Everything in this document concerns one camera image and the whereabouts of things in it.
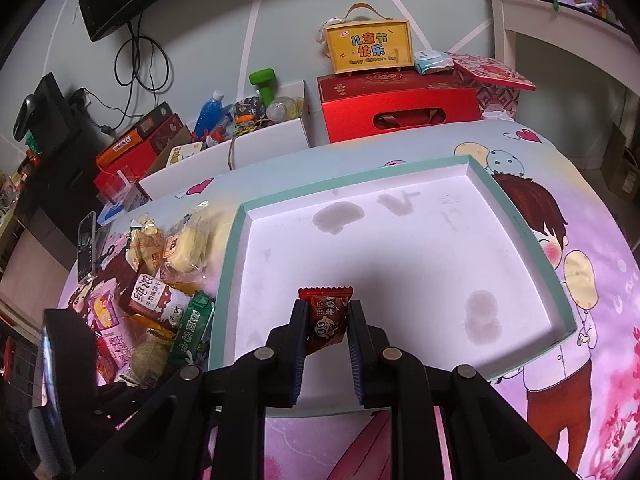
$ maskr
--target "box handle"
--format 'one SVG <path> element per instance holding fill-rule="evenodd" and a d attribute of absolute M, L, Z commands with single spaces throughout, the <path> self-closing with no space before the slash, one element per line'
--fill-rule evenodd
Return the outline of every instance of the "box handle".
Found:
<path fill-rule="evenodd" d="M 376 9 L 374 9 L 369 4 L 366 4 L 364 2 L 359 2 L 357 4 L 353 4 L 351 7 L 349 7 L 349 10 L 347 10 L 347 13 L 344 15 L 344 18 L 342 19 L 342 21 L 346 22 L 347 21 L 347 17 L 351 13 L 351 11 L 352 10 L 356 10 L 356 9 L 369 9 L 374 14 L 377 14 L 378 16 L 380 16 L 380 18 L 382 18 L 383 20 L 392 20 L 393 19 L 393 18 L 386 18 L 385 16 L 380 14 Z"/>
<path fill-rule="evenodd" d="M 447 115 L 442 108 L 414 108 L 375 114 L 373 125 L 379 130 L 393 130 L 442 124 L 446 119 Z"/>

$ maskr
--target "red box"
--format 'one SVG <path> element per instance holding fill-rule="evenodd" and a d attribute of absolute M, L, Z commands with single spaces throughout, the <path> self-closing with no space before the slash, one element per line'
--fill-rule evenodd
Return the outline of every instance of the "red box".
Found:
<path fill-rule="evenodd" d="M 475 90 L 414 69 L 318 78 L 330 142 L 432 124 L 480 120 Z"/>
<path fill-rule="evenodd" d="M 97 177 L 94 178 L 95 187 L 100 192 L 108 194 L 109 188 L 113 185 L 113 176 L 123 168 L 129 168 L 133 176 L 139 180 L 145 176 L 156 157 L 164 150 L 169 140 L 177 134 L 183 124 L 178 114 L 171 115 L 164 123 L 160 124 L 156 130 L 137 146 L 118 157 L 108 165 Z"/>

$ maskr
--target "water stain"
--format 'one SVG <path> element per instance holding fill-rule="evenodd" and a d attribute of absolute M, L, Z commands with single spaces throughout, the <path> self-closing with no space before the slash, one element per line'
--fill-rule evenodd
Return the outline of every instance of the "water stain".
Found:
<path fill-rule="evenodd" d="M 351 202 L 335 202 L 318 211 L 312 221 L 323 233 L 337 235 L 345 225 L 364 218 L 364 211 Z"/>
<path fill-rule="evenodd" d="M 449 215 L 447 213 L 445 213 L 444 211 L 442 211 L 440 214 L 444 218 L 444 221 L 446 222 L 446 224 L 449 227 L 451 227 L 451 230 L 453 232 L 457 233 L 458 232 L 458 228 L 453 224 L 453 222 L 451 221 L 451 218 L 449 218 Z"/>
<path fill-rule="evenodd" d="M 447 194 L 447 195 L 439 196 L 438 202 L 440 202 L 441 204 L 455 204 L 460 200 L 460 197 L 462 197 L 462 195 L 460 194 L 456 194 L 456 195 Z"/>
<path fill-rule="evenodd" d="M 488 290 L 476 290 L 466 299 L 465 331 L 475 345 L 495 343 L 502 335 L 498 303 Z"/>
<path fill-rule="evenodd" d="M 414 212 L 414 205 L 409 200 L 411 197 L 420 195 L 420 192 L 416 191 L 414 193 L 407 193 L 405 191 L 402 192 L 403 200 L 400 200 L 398 197 L 391 196 L 387 193 L 384 193 L 378 197 L 377 202 L 382 204 L 384 207 L 389 209 L 396 216 L 404 216 Z"/>

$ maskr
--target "candy wrapper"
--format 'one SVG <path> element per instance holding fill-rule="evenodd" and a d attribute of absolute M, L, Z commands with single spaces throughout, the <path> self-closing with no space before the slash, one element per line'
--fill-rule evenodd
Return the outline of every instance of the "candy wrapper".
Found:
<path fill-rule="evenodd" d="M 141 314 L 165 329 L 176 332 L 190 299 L 185 293 L 157 278 L 140 274 L 131 293 L 129 308 L 132 314 Z"/>
<path fill-rule="evenodd" d="M 203 292 L 191 298 L 169 354 L 169 370 L 196 363 L 198 346 L 213 310 L 213 300 Z"/>
<path fill-rule="evenodd" d="M 124 380 L 154 388 L 164 372 L 170 349 L 170 340 L 154 330 L 148 330 L 133 351 Z"/>
<path fill-rule="evenodd" d="M 342 341 L 347 331 L 347 303 L 353 287 L 300 288 L 298 297 L 307 300 L 309 310 L 306 354 L 313 354 L 325 346 Z"/>

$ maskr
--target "red patterned box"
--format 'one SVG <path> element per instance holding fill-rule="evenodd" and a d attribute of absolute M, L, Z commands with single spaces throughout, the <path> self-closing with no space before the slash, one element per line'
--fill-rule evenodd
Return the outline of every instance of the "red patterned box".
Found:
<path fill-rule="evenodd" d="M 476 90 L 481 113 L 504 110 L 513 119 L 518 108 L 520 90 L 536 89 L 531 81 L 492 57 L 449 55 L 460 81 Z"/>
<path fill-rule="evenodd" d="M 169 140 L 182 128 L 182 121 L 178 114 L 173 114 L 160 124 L 156 130 L 137 146 L 131 148 L 127 153 L 114 160 L 94 178 L 95 187 L 102 193 L 111 194 L 110 186 L 114 182 L 118 186 L 123 186 L 122 181 L 116 176 L 118 170 L 129 168 L 129 172 L 136 180 L 143 178 L 146 170 L 149 169 L 156 157 L 164 150 Z"/>
<path fill-rule="evenodd" d="M 480 119 L 475 90 L 453 75 L 413 68 L 326 75 L 318 88 L 330 142 Z"/>

